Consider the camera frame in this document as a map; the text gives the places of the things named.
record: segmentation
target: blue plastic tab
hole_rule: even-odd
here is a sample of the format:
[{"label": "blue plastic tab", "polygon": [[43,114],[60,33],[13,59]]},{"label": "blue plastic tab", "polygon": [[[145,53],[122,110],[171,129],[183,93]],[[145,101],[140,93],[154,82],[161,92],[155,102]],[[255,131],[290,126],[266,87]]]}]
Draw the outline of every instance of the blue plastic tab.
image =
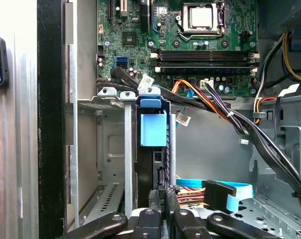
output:
[{"label": "blue plastic tab", "polygon": [[167,146],[167,114],[141,115],[140,145]]},{"label": "blue plastic tab", "polygon": [[142,108],[161,108],[160,97],[146,97],[140,100],[140,107]]},{"label": "blue plastic tab", "polygon": [[[201,188],[202,187],[201,179],[184,179],[177,178],[177,185],[182,187],[192,187],[192,188]],[[226,181],[217,181],[220,183],[224,183],[231,187],[236,188],[235,197],[228,195],[226,208],[231,212],[239,211],[239,202],[248,198],[253,198],[253,186],[247,183],[237,183],[237,182],[226,182]]]}]

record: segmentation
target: cable clip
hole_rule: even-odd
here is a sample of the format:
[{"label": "cable clip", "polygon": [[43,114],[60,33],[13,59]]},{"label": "cable clip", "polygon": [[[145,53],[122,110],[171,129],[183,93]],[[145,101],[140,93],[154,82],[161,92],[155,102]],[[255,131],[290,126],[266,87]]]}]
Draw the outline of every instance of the cable clip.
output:
[{"label": "cable clip", "polygon": [[234,113],[231,111],[230,113],[227,114],[227,118],[229,118],[230,116],[234,115]]},{"label": "cable clip", "polygon": [[293,198],[301,198],[301,193],[298,194],[298,193],[292,193],[292,197]]}]

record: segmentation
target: capacitor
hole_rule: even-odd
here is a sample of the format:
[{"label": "capacitor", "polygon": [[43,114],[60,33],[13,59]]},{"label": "capacitor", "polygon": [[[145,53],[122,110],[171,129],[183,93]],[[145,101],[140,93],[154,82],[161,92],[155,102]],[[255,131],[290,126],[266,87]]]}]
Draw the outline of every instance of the capacitor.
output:
[{"label": "capacitor", "polygon": [[105,66],[104,66],[104,64],[102,62],[99,62],[99,67],[102,68],[102,69],[105,68]]},{"label": "capacitor", "polygon": [[219,85],[219,90],[223,91],[224,90],[224,86],[223,85]]},{"label": "capacitor", "polygon": [[230,93],[230,87],[225,87],[225,88],[224,88],[224,92],[225,92],[226,94]]},{"label": "capacitor", "polygon": [[161,23],[159,22],[157,23],[157,31],[160,31],[160,29],[161,29]]},{"label": "capacitor", "polygon": [[118,6],[116,7],[116,14],[120,15],[120,7],[118,7]]}]

